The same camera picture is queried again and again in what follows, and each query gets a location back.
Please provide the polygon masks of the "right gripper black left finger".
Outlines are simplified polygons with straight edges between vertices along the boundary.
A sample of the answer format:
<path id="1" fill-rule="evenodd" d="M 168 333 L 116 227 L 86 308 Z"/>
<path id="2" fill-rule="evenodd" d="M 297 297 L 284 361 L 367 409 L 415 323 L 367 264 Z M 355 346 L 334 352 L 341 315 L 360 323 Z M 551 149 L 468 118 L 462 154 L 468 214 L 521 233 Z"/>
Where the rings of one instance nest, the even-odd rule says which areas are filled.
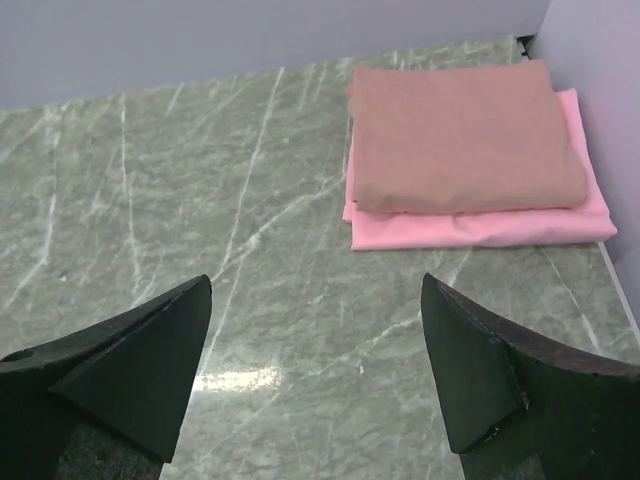
<path id="1" fill-rule="evenodd" d="M 200 275 L 2 358 L 2 478 L 158 478 L 175 454 L 211 308 Z"/>

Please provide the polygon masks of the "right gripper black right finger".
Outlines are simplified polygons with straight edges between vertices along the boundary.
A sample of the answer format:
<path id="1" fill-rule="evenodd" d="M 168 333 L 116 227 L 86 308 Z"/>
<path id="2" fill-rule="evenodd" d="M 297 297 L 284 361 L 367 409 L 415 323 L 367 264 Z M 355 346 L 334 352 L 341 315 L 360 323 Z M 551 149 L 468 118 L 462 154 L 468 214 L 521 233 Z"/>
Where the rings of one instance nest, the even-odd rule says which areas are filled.
<path id="1" fill-rule="evenodd" d="M 465 478 L 638 478 L 638 366 L 547 338 L 430 274 L 421 314 Z"/>

